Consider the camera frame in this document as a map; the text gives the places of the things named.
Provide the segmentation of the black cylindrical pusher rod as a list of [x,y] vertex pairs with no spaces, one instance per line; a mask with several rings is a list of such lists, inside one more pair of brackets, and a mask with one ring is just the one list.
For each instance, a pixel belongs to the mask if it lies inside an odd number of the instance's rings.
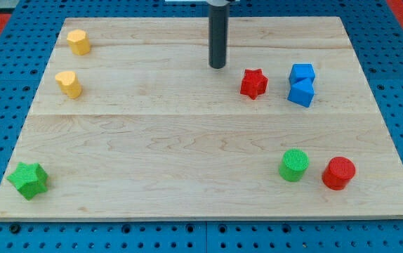
[[229,3],[209,3],[209,65],[214,69],[225,67]]

